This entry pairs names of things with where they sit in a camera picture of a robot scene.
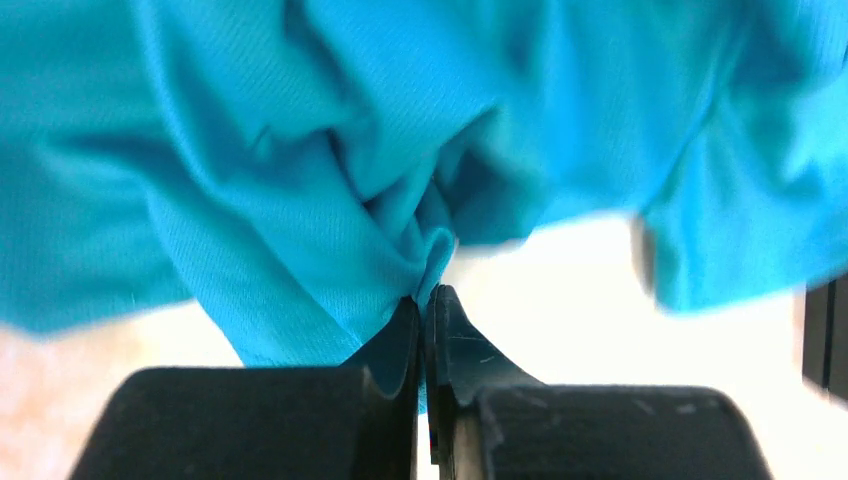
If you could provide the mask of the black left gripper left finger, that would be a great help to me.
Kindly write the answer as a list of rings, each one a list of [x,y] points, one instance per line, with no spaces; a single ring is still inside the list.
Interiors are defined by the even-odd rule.
[[[112,394],[75,479],[412,479],[419,310],[337,367],[148,368]]]

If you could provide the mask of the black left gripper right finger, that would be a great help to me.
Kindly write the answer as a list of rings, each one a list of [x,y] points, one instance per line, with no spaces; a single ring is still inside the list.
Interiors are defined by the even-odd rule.
[[[724,393],[554,385],[521,369],[433,289],[424,323],[430,459],[443,479],[768,479]]]

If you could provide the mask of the teal garment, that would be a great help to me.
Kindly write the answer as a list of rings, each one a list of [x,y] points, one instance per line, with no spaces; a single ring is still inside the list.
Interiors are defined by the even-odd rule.
[[[843,1],[5,1],[1,318],[346,360],[456,246],[638,214],[694,312],[847,266]]]

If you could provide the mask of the black square frame left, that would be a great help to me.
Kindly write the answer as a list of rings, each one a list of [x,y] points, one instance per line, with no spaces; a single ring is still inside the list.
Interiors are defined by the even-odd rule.
[[[802,373],[847,402],[847,275],[806,292]]]

